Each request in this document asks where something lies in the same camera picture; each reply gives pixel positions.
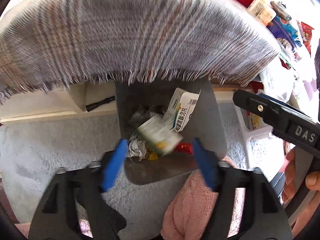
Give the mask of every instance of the gray trash bin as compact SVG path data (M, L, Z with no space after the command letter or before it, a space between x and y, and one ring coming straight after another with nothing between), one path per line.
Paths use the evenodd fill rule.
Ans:
M227 153L227 142L221 116L212 85L208 79L184 82L180 80L155 80L152 83L116 83L116 101L122 138L129 138L128 121L140 105L168 106L174 90L180 87L198 93L201 90L194 112L181 132L182 142L192 142L200 138L204 148L214 151L219 159ZM144 185L173 176L186 174L197 169L192 155L173 152L160 156L158 160L136 160L126 158L124 172L130 182Z

